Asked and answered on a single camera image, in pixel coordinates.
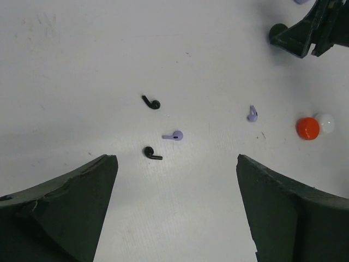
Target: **white surface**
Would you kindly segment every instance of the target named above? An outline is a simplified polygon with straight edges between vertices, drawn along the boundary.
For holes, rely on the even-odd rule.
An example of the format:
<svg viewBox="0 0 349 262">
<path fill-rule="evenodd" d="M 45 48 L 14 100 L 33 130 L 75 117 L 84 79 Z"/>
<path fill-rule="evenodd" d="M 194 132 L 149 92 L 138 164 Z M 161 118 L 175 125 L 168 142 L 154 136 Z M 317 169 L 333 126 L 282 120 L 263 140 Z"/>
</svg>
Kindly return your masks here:
<svg viewBox="0 0 349 262">
<path fill-rule="evenodd" d="M 349 197 L 349 50 L 302 60 L 266 42 L 312 4 L 2 1 L 0 195 L 116 154 L 96 262 L 256 261 L 239 153 Z M 296 120 L 319 111 L 336 130 L 302 141 Z M 176 129 L 181 142 L 161 139 Z M 147 145 L 164 160 L 145 158 Z"/>
<path fill-rule="evenodd" d="M 328 135 L 334 130 L 334 119 L 333 116 L 327 113 L 316 114 L 315 119 L 320 125 L 320 133 Z"/>
</svg>

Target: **white ball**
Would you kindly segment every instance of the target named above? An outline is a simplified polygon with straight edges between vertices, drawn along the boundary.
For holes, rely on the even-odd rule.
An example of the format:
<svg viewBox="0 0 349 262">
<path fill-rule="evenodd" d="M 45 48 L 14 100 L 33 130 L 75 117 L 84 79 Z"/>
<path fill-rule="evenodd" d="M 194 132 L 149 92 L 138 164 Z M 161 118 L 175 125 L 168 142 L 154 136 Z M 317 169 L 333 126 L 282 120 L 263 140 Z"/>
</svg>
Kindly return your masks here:
<svg viewBox="0 0 349 262">
<path fill-rule="evenodd" d="M 320 134 L 329 134 L 334 130 L 334 119 L 330 114 L 317 114 L 316 121 L 320 125 Z"/>
</svg>

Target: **black earbud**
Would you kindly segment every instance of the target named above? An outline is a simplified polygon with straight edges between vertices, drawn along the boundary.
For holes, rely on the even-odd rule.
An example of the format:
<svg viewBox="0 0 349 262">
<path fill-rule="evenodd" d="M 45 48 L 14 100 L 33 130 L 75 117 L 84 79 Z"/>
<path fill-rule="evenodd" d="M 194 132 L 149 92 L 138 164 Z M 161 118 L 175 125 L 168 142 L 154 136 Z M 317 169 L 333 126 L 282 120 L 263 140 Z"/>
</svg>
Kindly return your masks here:
<svg viewBox="0 0 349 262">
<path fill-rule="evenodd" d="M 151 109 L 156 110 L 156 109 L 159 109 L 161 106 L 160 102 L 157 100 L 150 102 L 146 96 L 142 96 L 142 99 L 147 104 L 147 106 L 150 107 Z"/>
<path fill-rule="evenodd" d="M 149 159 L 162 160 L 161 156 L 154 156 L 154 150 L 152 147 L 147 146 L 143 149 L 144 155 Z"/>
</svg>

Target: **black object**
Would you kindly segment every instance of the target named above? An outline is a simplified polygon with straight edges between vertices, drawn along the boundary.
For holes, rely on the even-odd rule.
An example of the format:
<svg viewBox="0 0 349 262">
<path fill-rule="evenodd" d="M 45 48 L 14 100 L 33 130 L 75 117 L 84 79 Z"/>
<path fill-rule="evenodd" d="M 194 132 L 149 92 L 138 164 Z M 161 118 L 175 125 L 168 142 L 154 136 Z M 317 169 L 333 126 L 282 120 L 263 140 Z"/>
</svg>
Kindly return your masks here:
<svg viewBox="0 0 349 262">
<path fill-rule="evenodd" d="M 146 96 L 142 96 L 142 99 L 147 104 L 147 106 L 150 107 L 151 109 L 156 110 L 156 109 L 159 109 L 161 106 L 160 102 L 157 100 L 153 100 L 152 102 L 150 102 Z"/>
<path fill-rule="evenodd" d="M 240 155 L 237 176 L 258 262 L 348 262 L 349 200 Z"/>
<path fill-rule="evenodd" d="M 349 47 L 349 1 L 317 0 L 307 16 L 291 28 L 274 25 L 269 40 L 300 58 L 308 54 L 311 44 L 315 44 L 311 54 L 317 57 L 334 44 Z"/>
<path fill-rule="evenodd" d="M 150 159 L 155 159 L 155 160 L 162 160 L 163 157 L 161 156 L 154 156 L 154 150 L 152 147 L 150 146 L 147 146 L 143 149 L 143 152 L 144 152 L 144 155 L 147 157 L 147 158 L 150 158 Z"/>
<path fill-rule="evenodd" d="M 92 262 L 117 170 L 101 156 L 0 198 L 0 262 Z"/>
</svg>

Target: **purple object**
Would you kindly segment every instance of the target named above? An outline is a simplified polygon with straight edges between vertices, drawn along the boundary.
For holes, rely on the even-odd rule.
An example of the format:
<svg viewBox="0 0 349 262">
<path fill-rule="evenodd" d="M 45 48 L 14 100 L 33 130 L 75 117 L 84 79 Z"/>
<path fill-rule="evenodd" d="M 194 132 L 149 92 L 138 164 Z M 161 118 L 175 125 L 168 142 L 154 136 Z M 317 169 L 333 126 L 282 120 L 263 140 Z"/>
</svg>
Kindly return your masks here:
<svg viewBox="0 0 349 262">
<path fill-rule="evenodd" d="M 250 112 L 251 113 L 247 116 L 247 120 L 249 122 L 256 122 L 258 119 L 258 114 L 257 114 L 257 111 L 253 105 L 250 106 Z"/>
<path fill-rule="evenodd" d="M 183 139 L 182 131 L 174 131 L 172 135 L 163 135 L 163 139 L 171 139 L 175 141 L 181 141 Z"/>
<path fill-rule="evenodd" d="M 309 0 L 294 0 L 297 4 L 305 4 Z"/>
</svg>

